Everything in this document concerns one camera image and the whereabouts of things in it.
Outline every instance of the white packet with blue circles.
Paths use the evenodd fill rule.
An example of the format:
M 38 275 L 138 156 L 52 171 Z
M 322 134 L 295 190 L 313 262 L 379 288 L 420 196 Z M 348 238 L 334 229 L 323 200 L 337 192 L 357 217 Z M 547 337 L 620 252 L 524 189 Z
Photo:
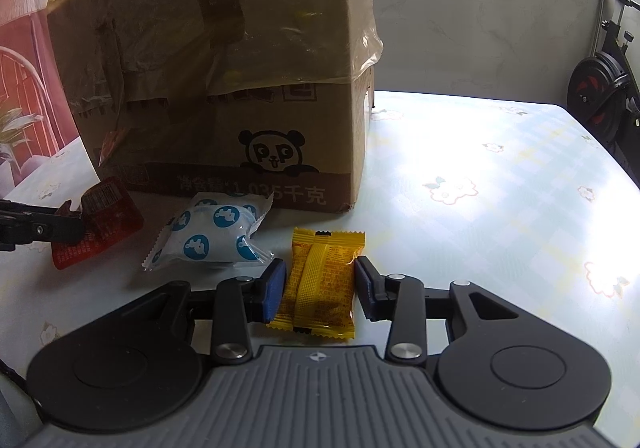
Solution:
M 273 195 L 198 193 L 187 208 L 164 226 L 145 258 L 145 269 L 174 260 L 224 265 L 273 259 L 258 248 L 251 235 L 271 209 Z

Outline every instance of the red snack wrapper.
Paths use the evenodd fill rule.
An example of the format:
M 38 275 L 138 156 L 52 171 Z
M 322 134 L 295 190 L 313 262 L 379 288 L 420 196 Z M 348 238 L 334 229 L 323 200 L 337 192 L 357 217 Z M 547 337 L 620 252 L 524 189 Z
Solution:
M 129 192 L 117 177 L 109 177 L 89 188 L 80 201 L 86 232 L 82 240 L 74 245 L 51 244 L 53 264 L 58 269 L 65 269 L 101 253 L 141 229 L 145 223 Z M 68 212 L 69 206 L 69 203 L 65 203 L 57 213 Z

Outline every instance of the blue circle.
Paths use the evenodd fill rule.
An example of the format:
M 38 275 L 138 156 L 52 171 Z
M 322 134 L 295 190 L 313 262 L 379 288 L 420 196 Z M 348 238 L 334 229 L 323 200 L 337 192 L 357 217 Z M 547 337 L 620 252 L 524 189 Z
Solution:
M 218 203 L 213 199 L 202 199 L 196 203 L 196 206 L 217 206 Z
M 258 218 L 258 211 L 255 209 L 255 206 L 252 206 L 251 204 L 245 204 L 243 208 L 246 208 L 250 212 L 252 212 L 252 214 L 254 215 L 254 219 Z
M 246 243 L 246 235 L 242 235 L 242 237 L 238 237 L 236 240 L 236 249 L 242 258 L 247 260 L 258 260 L 258 255 L 254 253 Z
M 202 260 L 209 254 L 209 240 L 204 235 L 193 235 L 182 248 L 184 256 L 192 260 Z
M 173 227 L 171 228 L 172 231 L 180 231 L 181 229 L 184 229 L 185 227 L 187 227 L 187 224 L 189 224 L 189 221 L 191 220 L 191 214 L 188 211 L 185 211 L 182 213 L 182 215 L 180 215 L 180 217 L 178 217 L 178 220 L 176 220 L 174 222 Z
M 222 206 L 213 214 L 213 223 L 217 227 L 229 227 L 240 218 L 240 211 L 234 206 Z

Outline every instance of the black wheel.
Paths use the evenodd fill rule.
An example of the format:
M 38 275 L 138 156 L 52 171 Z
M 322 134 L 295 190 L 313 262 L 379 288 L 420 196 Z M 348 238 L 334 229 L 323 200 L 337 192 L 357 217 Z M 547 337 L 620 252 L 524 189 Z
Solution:
M 624 71 L 607 54 L 582 60 L 574 69 L 567 91 L 567 110 L 603 146 L 608 147 L 618 131 L 620 118 L 625 111 L 626 93 L 623 88 L 615 91 L 595 114 L 594 105 Z

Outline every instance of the checkered tablecloth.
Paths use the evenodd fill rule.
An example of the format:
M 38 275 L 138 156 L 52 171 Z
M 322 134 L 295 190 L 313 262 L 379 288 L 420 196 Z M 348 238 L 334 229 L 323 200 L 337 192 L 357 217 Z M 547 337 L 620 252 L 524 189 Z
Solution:
M 96 181 L 77 141 L 9 198 L 55 206 L 77 200 Z M 188 279 L 200 289 L 238 275 L 143 272 L 158 229 L 185 200 L 133 196 L 145 228 L 102 256 L 58 272 L 46 244 L 0 254 L 0 357 L 20 373 L 43 344 L 168 280 Z M 288 260 L 294 225 L 365 231 L 365 253 L 380 272 L 440 288 L 469 279 L 583 339 L 613 374 L 596 427 L 631 448 L 640 442 L 639 222 L 638 188 L 561 108 L 377 92 L 354 209 L 274 209 L 255 240 Z M 357 303 L 354 319 L 354 342 L 382 350 L 388 322 L 367 322 Z M 428 325 L 430 352 L 441 351 L 444 325 Z M 324 344 L 261 325 L 252 333 L 255 346 Z

